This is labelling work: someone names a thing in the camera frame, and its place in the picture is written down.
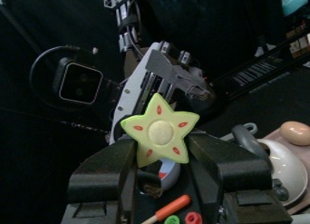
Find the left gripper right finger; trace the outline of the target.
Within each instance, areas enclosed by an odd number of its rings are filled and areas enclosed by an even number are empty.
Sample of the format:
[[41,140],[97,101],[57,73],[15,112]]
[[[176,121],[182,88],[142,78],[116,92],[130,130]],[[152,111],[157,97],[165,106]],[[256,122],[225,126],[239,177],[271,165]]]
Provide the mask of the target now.
[[257,156],[205,133],[186,136],[186,149],[204,224],[291,224]]

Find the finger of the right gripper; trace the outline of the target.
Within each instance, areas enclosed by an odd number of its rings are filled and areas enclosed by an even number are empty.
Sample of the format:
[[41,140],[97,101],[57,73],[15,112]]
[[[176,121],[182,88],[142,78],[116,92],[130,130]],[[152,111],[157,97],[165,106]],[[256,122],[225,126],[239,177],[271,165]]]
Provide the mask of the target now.
[[204,80],[178,64],[172,64],[161,52],[150,51],[145,68],[189,97],[197,97],[200,100],[212,99],[213,92]]

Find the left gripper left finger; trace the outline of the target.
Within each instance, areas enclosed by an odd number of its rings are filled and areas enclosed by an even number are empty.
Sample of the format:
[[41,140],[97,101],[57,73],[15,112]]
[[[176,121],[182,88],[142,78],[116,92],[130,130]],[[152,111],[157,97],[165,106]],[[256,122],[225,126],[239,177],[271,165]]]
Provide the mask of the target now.
[[59,224],[132,224],[134,187],[136,142],[120,139],[94,153],[70,175]]

